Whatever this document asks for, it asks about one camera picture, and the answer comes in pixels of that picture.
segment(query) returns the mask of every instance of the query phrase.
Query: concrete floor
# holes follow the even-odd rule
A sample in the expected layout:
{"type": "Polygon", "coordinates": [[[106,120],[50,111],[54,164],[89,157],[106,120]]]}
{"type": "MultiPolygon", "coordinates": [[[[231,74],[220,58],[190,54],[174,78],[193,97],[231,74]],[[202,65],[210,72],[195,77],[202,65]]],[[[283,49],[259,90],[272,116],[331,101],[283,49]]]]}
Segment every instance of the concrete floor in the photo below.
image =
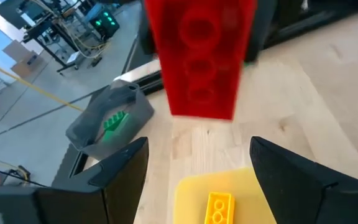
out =
{"type": "MultiPolygon", "coordinates": [[[[116,19],[121,27],[111,38],[110,47],[96,67],[87,68],[90,63],[87,59],[79,70],[69,69],[62,77],[56,72],[60,65],[43,52],[45,65],[27,80],[66,101],[73,101],[110,84],[121,75],[137,34],[139,12],[138,2],[122,6],[117,11],[116,19]]],[[[89,100],[90,97],[86,97],[75,105],[86,108],[89,100]]],[[[5,131],[0,134],[0,160],[24,166],[32,173],[32,180],[44,185],[50,185],[57,173],[69,144],[65,131],[80,112],[64,107],[15,126],[59,106],[60,103],[18,82],[0,94],[0,133],[5,131]]],[[[0,166],[0,170],[4,169],[8,167],[0,166]]]]}

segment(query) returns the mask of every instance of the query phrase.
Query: yellow plate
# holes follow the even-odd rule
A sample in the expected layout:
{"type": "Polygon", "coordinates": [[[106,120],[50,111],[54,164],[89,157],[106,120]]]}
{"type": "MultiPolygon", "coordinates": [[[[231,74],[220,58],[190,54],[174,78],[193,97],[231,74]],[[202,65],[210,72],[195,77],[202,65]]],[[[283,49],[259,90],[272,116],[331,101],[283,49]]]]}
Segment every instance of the yellow plate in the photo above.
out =
{"type": "Polygon", "coordinates": [[[173,223],[204,223],[210,192],[236,199],[233,224],[276,223],[252,168],[184,178],[175,192],[173,223]]]}

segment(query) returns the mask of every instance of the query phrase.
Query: green lego brick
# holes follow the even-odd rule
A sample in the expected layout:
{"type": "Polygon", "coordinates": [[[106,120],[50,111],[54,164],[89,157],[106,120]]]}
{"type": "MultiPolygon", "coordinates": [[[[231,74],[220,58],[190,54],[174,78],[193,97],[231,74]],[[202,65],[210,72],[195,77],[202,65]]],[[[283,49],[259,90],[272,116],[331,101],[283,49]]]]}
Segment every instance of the green lego brick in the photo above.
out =
{"type": "Polygon", "coordinates": [[[116,114],[112,115],[107,121],[103,123],[104,130],[114,131],[126,115],[127,113],[123,111],[118,111],[116,114]]]}
{"type": "Polygon", "coordinates": [[[108,141],[109,139],[111,139],[111,137],[113,137],[114,135],[117,135],[121,132],[122,127],[125,126],[125,124],[127,123],[129,119],[129,115],[125,114],[121,120],[118,122],[118,125],[116,126],[114,131],[110,131],[110,130],[105,130],[104,131],[104,135],[102,138],[102,141],[108,141]]]}

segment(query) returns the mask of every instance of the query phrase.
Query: wooden table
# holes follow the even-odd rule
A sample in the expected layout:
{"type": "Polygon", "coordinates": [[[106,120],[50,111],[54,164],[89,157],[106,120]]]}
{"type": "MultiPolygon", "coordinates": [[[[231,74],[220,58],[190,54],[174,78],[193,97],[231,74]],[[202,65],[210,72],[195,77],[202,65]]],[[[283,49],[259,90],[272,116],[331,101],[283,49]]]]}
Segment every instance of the wooden table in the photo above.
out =
{"type": "MultiPolygon", "coordinates": [[[[158,68],[150,62],[120,78],[158,68]]],[[[149,100],[155,114],[138,134],[149,137],[149,168],[135,223],[171,223],[186,176],[251,166],[251,136],[358,178],[358,15],[263,51],[243,71],[233,122],[172,117],[165,91],[149,100]]]]}

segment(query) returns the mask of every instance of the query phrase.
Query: yellow tape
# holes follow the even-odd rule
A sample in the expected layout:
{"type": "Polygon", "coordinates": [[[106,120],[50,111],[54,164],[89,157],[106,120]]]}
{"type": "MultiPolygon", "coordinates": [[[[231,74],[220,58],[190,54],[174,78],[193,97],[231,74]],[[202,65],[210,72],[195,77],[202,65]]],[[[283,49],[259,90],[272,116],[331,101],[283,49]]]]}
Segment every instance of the yellow tape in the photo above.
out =
{"type": "Polygon", "coordinates": [[[49,98],[51,98],[51,99],[53,99],[53,100],[56,100],[57,102],[59,102],[59,103],[61,103],[61,104],[64,104],[64,105],[69,106],[69,107],[71,107],[71,108],[73,108],[73,109],[79,110],[79,111],[81,111],[81,112],[84,111],[83,109],[81,109],[81,108],[79,108],[79,107],[77,107],[77,106],[75,106],[75,105],[73,105],[73,104],[71,104],[71,103],[69,103],[69,102],[66,102],[66,101],[64,101],[64,100],[61,100],[61,99],[57,98],[56,96],[54,96],[54,95],[52,95],[52,94],[46,92],[45,90],[43,90],[43,89],[41,89],[41,88],[39,88],[39,87],[36,87],[35,85],[33,85],[33,84],[31,84],[31,83],[29,83],[29,82],[27,82],[27,81],[25,81],[25,80],[23,80],[23,79],[21,79],[21,78],[18,78],[18,77],[14,76],[14,75],[11,75],[10,73],[6,72],[5,70],[3,70],[3,69],[1,69],[1,68],[0,68],[0,72],[2,72],[3,74],[5,74],[5,75],[7,75],[7,76],[9,76],[9,77],[11,77],[11,78],[16,79],[17,81],[19,81],[19,82],[25,84],[26,86],[28,86],[28,87],[30,87],[30,88],[32,88],[32,89],[38,91],[39,93],[41,93],[41,94],[43,94],[43,95],[45,95],[45,96],[47,96],[47,97],[49,97],[49,98]]]}

